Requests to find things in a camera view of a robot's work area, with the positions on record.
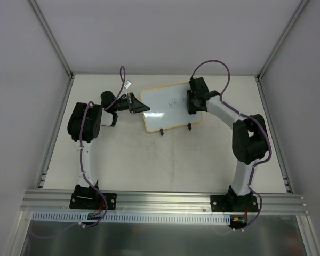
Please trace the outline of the yellow framed whiteboard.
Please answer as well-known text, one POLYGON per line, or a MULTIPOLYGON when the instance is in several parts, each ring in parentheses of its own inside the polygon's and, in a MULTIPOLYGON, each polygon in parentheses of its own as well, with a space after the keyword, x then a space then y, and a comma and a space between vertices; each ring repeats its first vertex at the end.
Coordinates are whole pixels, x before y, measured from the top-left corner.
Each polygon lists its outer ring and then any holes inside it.
POLYGON ((202 121, 200 112, 190 115, 187 110, 189 83, 174 84, 142 90, 140 100, 150 109, 143 112, 147 132, 173 129, 202 121))

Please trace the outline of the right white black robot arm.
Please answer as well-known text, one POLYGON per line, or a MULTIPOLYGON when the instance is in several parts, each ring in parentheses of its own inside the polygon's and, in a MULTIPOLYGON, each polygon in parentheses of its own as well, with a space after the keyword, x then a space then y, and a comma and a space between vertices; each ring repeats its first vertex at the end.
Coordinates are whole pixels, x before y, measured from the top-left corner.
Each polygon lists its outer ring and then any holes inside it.
POLYGON ((234 180, 228 197, 228 205, 240 211, 247 205, 245 195, 251 193, 250 184, 256 164, 261 163, 267 152, 271 152, 270 142, 263 116, 246 115, 221 99, 217 91, 209 91, 204 78, 191 78, 187 91, 188 114, 208 112, 223 121, 232 131, 232 151, 237 159, 234 180))

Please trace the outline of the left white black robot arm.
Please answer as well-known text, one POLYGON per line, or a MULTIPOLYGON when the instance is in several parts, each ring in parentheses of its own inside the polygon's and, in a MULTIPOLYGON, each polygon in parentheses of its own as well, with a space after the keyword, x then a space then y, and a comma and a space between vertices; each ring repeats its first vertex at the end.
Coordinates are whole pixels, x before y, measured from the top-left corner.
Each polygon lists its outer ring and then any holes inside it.
POLYGON ((100 104, 76 103, 67 124, 67 132, 75 142, 78 155, 79 175, 75 192, 87 190, 82 196, 82 202, 89 208, 97 207, 101 201, 100 194, 95 192, 99 188, 99 178, 92 154, 93 141, 98 137, 100 128, 114 127, 119 111, 138 114, 152 110, 133 93, 114 96, 111 91, 104 91, 100 99, 100 104))

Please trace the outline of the left aluminium frame post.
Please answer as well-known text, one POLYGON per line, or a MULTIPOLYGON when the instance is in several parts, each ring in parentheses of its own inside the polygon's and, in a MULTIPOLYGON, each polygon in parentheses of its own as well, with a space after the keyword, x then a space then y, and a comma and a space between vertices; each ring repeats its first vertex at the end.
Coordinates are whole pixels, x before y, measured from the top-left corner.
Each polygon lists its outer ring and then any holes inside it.
POLYGON ((27 2, 29 3, 32 11, 34 12, 39 24, 41 25, 41 28, 42 28, 45 36, 47 37, 48 41, 50 42, 57 58, 59 59, 63 69, 65 70, 68 78, 72 79, 74 74, 73 74, 73 72, 72 72, 72 70, 71 70, 71 68, 70 68, 70 66, 69 66, 69 64, 68 64, 57 40, 56 40, 47 20, 44 16, 40 6, 39 6, 39 4, 38 4, 38 2, 36 0, 27 0, 27 2))

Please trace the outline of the aluminium frame post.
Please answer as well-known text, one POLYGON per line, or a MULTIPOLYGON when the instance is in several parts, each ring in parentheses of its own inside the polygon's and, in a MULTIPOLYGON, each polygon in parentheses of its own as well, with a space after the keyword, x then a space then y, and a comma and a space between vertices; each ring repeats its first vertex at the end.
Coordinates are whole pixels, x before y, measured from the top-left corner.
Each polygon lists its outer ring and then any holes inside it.
POLYGON ((65 70, 68 78, 72 79, 74 74, 73 74, 73 72, 72 72, 72 70, 71 70, 71 68, 70 68, 70 66, 69 66, 69 64, 68 64, 57 40, 56 40, 47 20, 44 16, 40 6, 39 6, 39 4, 38 4, 38 2, 36 0, 27 0, 27 2, 29 3, 32 11, 34 12, 39 24, 41 25, 41 28, 42 28, 45 36, 47 37, 48 41, 50 42, 57 58, 59 59, 63 69, 65 70))
POLYGON ((288 22, 286 23, 284 29, 282 30, 281 34, 279 35, 277 41, 274 44, 274 47, 270 51, 269 56, 266 58, 263 66, 261 67, 260 71, 256 75, 257 80, 261 81, 270 68, 272 62, 278 55, 280 49, 282 48, 283 44, 285 43, 288 35, 290 34, 291 30, 294 28, 295 24, 299 20, 300 16, 302 15, 303 11, 305 10, 309 0, 300 0, 298 5, 294 9, 292 15, 290 16, 288 22))

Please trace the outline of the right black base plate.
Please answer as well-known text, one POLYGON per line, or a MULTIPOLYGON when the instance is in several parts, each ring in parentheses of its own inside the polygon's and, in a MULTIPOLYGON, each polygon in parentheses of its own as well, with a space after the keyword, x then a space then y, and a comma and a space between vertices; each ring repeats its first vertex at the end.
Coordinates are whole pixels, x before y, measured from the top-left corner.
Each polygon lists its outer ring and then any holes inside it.
POLYGON ((259 210, 257 198, 252 192, 238 196, 231 187, 224 195, 211 195, 210 206, 212 212, 251 212, 259 210))

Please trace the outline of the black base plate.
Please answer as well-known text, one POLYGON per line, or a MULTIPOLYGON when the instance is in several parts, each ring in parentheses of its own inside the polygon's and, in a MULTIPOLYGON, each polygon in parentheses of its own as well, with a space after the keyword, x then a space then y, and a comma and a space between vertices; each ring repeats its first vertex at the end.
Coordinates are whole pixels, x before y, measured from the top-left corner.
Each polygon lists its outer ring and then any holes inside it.
POLYGON ((257 198, 252 192, 238 196, 231 187, 224 195, 211 195, 210 206, 212 212, 251 212, 259 210, 257 198))
POLYGON ((103 193, 106 203, 102 196, 92 187, 82 187, 76 185, 69 203, 70 209, 76 210, 115 210, 117 203, 116 193, 103 193))

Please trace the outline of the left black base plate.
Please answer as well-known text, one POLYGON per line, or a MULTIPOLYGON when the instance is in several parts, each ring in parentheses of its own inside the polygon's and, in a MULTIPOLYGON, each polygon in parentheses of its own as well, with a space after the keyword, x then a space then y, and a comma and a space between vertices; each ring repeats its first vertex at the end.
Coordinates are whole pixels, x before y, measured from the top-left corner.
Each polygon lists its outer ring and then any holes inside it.
POLYGON ((103 193, 106 203, 102 196, 92 187, 82 187, 76 185, 69 203, 70 209, 76 210, 115 210, 117 203, 116 193, 103 193))

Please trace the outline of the aluminium mounting rail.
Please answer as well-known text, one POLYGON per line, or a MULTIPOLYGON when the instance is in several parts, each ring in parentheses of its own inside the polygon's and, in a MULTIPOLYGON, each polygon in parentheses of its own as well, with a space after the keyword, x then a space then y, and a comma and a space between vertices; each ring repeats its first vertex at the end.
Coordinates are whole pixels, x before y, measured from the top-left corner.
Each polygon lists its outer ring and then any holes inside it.
MULTIPOLYGON (((20 210, 67 211, 71 190, 27 190, 20 210)), ((130 213, 211 213, 216 201, 210 193, 166 193, 117 191, 117 212, 130 213)), ((263 215, 309 215, 307 202, 298 194, 262 194, 263 215)))

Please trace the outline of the right aluminium frame post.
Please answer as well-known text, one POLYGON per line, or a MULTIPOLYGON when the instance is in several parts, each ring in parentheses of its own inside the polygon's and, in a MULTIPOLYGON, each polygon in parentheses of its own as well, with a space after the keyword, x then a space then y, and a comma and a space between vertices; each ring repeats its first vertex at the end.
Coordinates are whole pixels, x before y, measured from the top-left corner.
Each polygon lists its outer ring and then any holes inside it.
POLYGON ((266 58, 263 66, 261 67, 260 71, 256 75, 257 80, 261 81, 270 68, 272 62, 278 55, 280 49, 282 48, 283 44, 285 43, 288 35, 290 34, 291 30, 294 28, 295 24, 299 20, 300 16, 302 15, 303 11, 305 10, 309 0, 300 0, 298 5, 294 9, 292 15, 290 16, 288 22, 286 23, 284 29, 282 30, 281 34, 279 35, 277 41, 274 44, 274 47, 270 51, 269 56, 266 58))

